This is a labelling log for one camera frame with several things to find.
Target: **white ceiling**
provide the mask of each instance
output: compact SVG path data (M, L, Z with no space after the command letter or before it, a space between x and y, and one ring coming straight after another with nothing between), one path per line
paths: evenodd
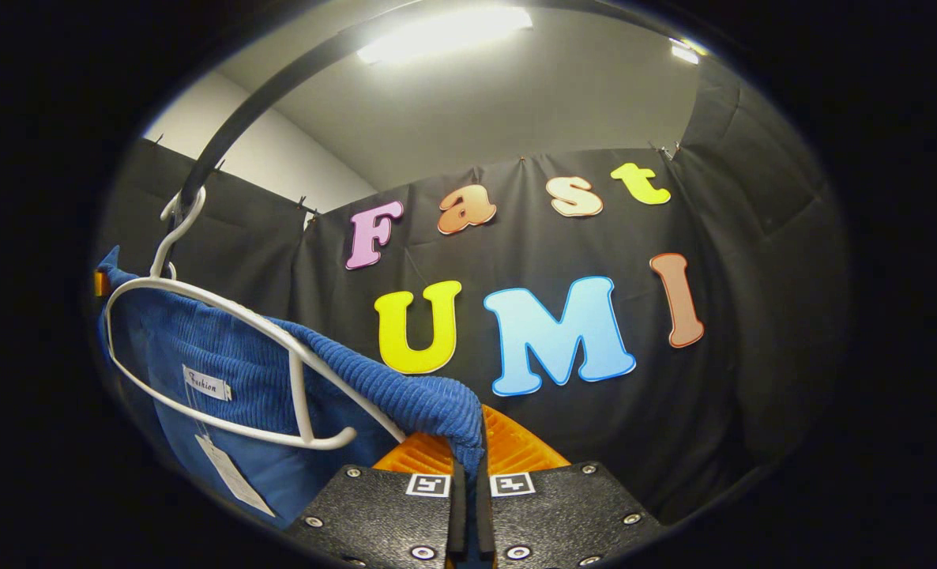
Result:
M407 2L332 0L216 71L253 92L341 29ZM534 153L681 139L697 67L667 37L604 16L529 14L533 29L472 50L372 66L349 55L276 109L378 191Z

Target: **letter m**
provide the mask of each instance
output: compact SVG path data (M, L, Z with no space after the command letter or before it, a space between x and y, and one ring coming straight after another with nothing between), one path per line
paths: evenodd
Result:
M584 342L585 361L578 374L586 382L615 378L638 363L623 347L612 312L608 277L584 277L570 285L563 317L552 314L525 288L493 292L483 306L497 314L503 375L493 382L500 396L537 392L542 378L529 370L529 350L556 385L566 384L578 345Z

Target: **hang tag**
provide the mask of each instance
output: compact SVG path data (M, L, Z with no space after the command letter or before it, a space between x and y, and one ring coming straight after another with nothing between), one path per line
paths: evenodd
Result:
M205 375L201 372L191 370L187 365L180 364L184 370L184 382L192 386L195 391L202 392L209 397L215 397L221 401L230 401L233 394L230 392L230 386L223 379L213 378L211 375Z
M237 497L237 500L244 502L249 505L249 507L255 507L273 516L273 518L276 517L273 511L269 509L269 505L262 500L258 492L254 488L251 488L251 485L244 480L244 476L241 475L237 467L233 465L233 458L230 458L229 454L217 449L215 444L212 444L212 442L205 439L205 437L195 435L194 438L198 440L198 444L201 444L201 449L205 451L205 456L208 456L209 460L212 461L213 467L216 467L220 478L223 479L223 482L226 482L227 487L229 487L233 495Z

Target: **hanger hook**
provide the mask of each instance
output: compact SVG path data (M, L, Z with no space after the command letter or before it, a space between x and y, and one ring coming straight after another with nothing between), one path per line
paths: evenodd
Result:
M163 262L166 259L166 252L170 250L170 247L175 244L181 236L187 233L187 230L191 229L191 225L194 223L194 220L198 219L198 216L201 215L201 208L205 205L205 187L198 188L198 194L195 194L194 204L191 204L191 211L187 213L187 216L184 217L183 222L180 222L179 226L175 227L173 231L167 234L163 238L163 241L160 242L159 247L156 248L156 257L153 259L152 267L149 269L149 276L154 278L159 278L163 271ZM170 213L173 213L176 208L180 206L180 192L177 192L177 195L170 199L169 203L163 208L163 212L159 215L160 220L166 220Z

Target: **bolt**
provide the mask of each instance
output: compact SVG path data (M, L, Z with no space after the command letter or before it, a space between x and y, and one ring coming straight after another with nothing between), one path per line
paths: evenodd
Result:
M524 559L529 557L529 555L531 555L530 548L526 548L524 546L517 546L507 550L507 557L511 559Z
M425 546L420 546L418 548L413 548L412 556L416 559L433 559L433 555L436 555L432 548Z

